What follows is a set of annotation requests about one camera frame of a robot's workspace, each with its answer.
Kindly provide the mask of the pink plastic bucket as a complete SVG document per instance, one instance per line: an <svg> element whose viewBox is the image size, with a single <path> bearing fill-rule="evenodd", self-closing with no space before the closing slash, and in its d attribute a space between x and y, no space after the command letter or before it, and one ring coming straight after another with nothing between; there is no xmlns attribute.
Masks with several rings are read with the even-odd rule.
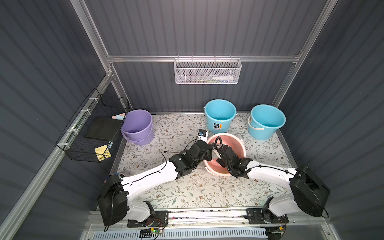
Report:
<svg viewBox="0 0 384 240"><path fill-rule="evenodd" d="M221 137L223 144L231 147L240 159L247 156L244 142L235 135L229 133L215 134L208 138L207 143L209 145L213 144L217 137ZM229 177L230 173L228 169L223 168L220 164L218 164L217 159L218 156L213 153L211 161L204 161L206 170L214 176Z"/></svg>

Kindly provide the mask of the blue bucket with label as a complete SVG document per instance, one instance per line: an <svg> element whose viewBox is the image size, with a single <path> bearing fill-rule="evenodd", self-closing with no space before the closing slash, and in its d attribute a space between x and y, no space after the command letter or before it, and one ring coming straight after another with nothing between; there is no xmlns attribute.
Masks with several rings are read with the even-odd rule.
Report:
<svg viewBox="0 0 384 240"><path fill-rule="evenodd" d="M204 110L207 117L208 130L213 134L227 132L232 120L237 115L235 105L222 99L209 101L205 105Z"/></svg>

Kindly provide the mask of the purple plastic bucket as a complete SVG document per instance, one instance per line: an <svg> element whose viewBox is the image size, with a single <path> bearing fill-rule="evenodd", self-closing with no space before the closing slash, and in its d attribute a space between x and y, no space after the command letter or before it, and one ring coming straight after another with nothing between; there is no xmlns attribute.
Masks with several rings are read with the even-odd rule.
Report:
<svg viewBox="0 0 384 240"><path fill-rule="evenodd" d="M149 144L155 137L153 116L146 110L133 110L126 113L121 133L128 142L135 145Z"/></svg>

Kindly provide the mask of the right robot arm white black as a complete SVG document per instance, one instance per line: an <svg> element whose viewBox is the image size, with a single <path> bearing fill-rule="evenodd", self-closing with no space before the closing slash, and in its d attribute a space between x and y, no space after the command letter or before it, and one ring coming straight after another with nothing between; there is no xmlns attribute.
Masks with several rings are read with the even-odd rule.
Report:
<svg viewBox="0 0 384 240"><path fill-rule="evenodd" d="M279 197L269 197L262 207L265 222L290 213L303 212L312 217L322 217L330 189L308 167L281 168L264 165L249 158L240 158L227 145L213 144L219 156L217 162L226 167L235 178L246 178L273 183L287 192Z"/></svg>

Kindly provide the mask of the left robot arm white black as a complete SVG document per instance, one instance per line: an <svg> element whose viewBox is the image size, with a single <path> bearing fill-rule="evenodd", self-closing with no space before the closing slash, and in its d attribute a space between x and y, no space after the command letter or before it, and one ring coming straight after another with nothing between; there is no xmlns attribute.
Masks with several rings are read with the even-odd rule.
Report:
<svg viewBox="0 0 384 240"><path fill-rule="evenodd" d="M148 201L136 201L136 198L154 187L191 174L201 162L211 159L212 147L198 140L190 149L146 172L130 177L110 175L97 198L105 230L124 218L144 226L151 225L157 218L153 206Z"/></svg>

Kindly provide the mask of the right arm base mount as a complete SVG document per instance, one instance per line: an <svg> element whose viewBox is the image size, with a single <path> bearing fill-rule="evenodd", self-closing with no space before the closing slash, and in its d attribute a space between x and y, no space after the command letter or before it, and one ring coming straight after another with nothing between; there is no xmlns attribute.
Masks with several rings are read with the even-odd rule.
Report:
<svg viewBox="0 0 384 240"><path fill-rule="evenodd" d="M262 208L248 208L243 216L250 224L287 224L288 216L278 217L269 210L269 204L274 197L269 197Z"/></svg>

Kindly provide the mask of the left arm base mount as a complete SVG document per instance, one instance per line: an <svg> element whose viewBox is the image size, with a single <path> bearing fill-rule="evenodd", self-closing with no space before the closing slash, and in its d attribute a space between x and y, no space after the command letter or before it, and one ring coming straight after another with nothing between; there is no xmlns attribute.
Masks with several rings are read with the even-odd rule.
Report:
<svg viewBox="0 0 384 240"><path fill-rule="evenodd" d="M149 201L132 201L128 207L128 228L164 227L169 221L169 211L155 211Z"/></svg>

